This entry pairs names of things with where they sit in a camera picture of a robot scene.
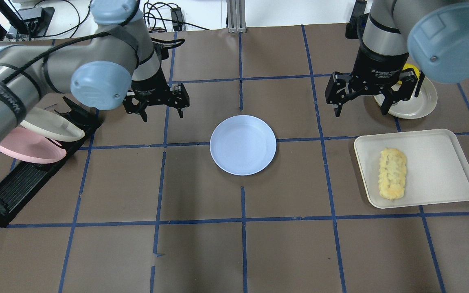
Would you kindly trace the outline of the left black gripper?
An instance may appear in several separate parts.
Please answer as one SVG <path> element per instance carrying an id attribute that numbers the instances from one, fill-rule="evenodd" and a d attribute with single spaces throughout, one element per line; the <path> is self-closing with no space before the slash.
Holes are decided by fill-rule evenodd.
<path id="1" fill-rule="evenodd" d="M 190 98 L 184 84 L 177 83 L 170 87 L 163 70 L 145 80 L 133 80 L 131 89 L 123 99 L 123 107 L 128 114 L 139 115 L 143 122 L 148 121 L 145 109 L 149 106 L 166 105 L 175 108 L 184 118 L 184 109 L 190 106 Z"/>

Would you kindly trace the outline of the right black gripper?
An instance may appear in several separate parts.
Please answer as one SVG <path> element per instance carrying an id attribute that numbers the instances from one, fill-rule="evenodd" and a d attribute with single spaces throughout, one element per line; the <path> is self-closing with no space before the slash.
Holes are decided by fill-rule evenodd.
<path id="1" fill-rule="evenodd" d="M 340 117 L 345 103 L 365 95 L 383 95 L 380 111 L 387 115 L 393 105 L 408 101 L 416 89 L 419 78 L 414 69 L 404 69 L 409 54 L 381 55 L 360 44 L 350 74 L 333 72 L 324 96 Z"/>

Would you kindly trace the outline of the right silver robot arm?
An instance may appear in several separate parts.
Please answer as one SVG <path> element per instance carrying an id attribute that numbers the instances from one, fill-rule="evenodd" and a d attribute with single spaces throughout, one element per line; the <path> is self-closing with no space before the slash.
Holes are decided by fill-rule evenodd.
<path id="1" fill-rule="evenodd" d="M 469 0 L 358 0 L 346 25 L 359 50 L 352 72 L 333 72 L 324 96 L 339 117 L 360 96 L 383 95 L 386 115 L 419 94 L 424 78 L 440 83 L 469 79 Z"/>

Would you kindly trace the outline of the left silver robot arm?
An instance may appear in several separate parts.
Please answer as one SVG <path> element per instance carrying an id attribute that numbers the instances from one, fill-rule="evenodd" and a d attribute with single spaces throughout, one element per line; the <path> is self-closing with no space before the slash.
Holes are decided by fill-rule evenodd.
<path id="1" fill-rule="evenodd" d="M 190 100 L 183 85 L 170 87 L 162 70 L 164 54 L 150 37 L 138 0 L 94 0 L 93 35 L 50 46 L 0 48 L 0 142 L 45 95 L 71 94 L 87 107 L 109 111 L 166 105 L 183 117 Z"/>

